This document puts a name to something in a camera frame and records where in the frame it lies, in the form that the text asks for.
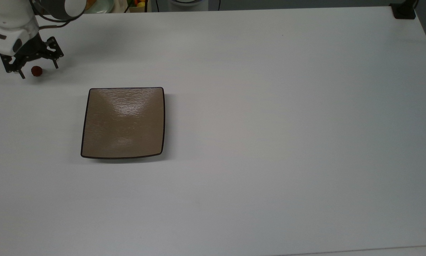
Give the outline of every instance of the square plate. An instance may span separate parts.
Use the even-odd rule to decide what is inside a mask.
[[[155,156],[164,146],[162,87],[90,89],[81,156],[128,159]]]

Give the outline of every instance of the small red object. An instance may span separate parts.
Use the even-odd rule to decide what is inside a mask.
[[[38,65],[31,68],[31,74],[33,76],[41,76],[42,75],[42,68]]]

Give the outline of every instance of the table surface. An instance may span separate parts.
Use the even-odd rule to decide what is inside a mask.
[[[0,255],[426,246],[426,36],[389,7],[85,15],[0,62]],[[44,68],[34,78],[33,65]],[[160,156],[80,156],[88,90],[162,86]]]

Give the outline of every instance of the black cable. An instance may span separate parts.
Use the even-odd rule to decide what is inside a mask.
[[[130,7],[131,3],[132,3],[132,0],[128,3],[128,7],[126,7],[126,10],[125,10],[125,12],[124,12],[124,13],[126,13],[126,12],[129,10],[129,7]],[[147,5],[147,2],[145,2],[145,12],[148,12],[148,5]]]
[[[43,18],[46,21],[51,21],[51,22],[58,22],[58,23],[66,23],[66,22],[70,22],[70,21],[75,21],[76,19],[78,19],[80,16],[83,15],[83,13],[85,12],[85,10],[82,11],[82,13],[80,13],[78,16],[75,16],[72,19],[68,19],[68,20],[54,20],[54,19],[50,19],[47,17],[44,17],[42,15],[42,13],[39,12],[39,10],[34,6],[33,1],[29,0],[29,4],[31,5],[31,7],[33,8],[34,13],[36,13],[38,16],[40,16],[41,18]]]
[[[65,24],[63,24],[63,25],[48,25],[48,26],[40,26],[39,27],[39,30],[41,30],[41,29],[46,29],[46,28],[60,28],[60,27],[64,27],[64,26],[66,26],[67,24],[69,24],[70,23],[70,21],[68,21],[68,22],[66,22]]]
[[[130,0],[129,2],[128,2],[128,7],[126,7],[126,10],[125,10],[125,13],[127,12],[127,10],[129,10],[129,7],[130,7],[130,4],[132,3],[132,0]]]

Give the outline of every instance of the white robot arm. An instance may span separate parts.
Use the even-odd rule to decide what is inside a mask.
[[[63,56],[54,37],[42,41],[31,1],[0,0],[0,56],[8,73],[18,72],[22,78],[26,62],[42,57],[53,60],[57,67],[56,60]],[[86,0],[38,0],[38,4],[57,22],[70,22],[83,13]]]

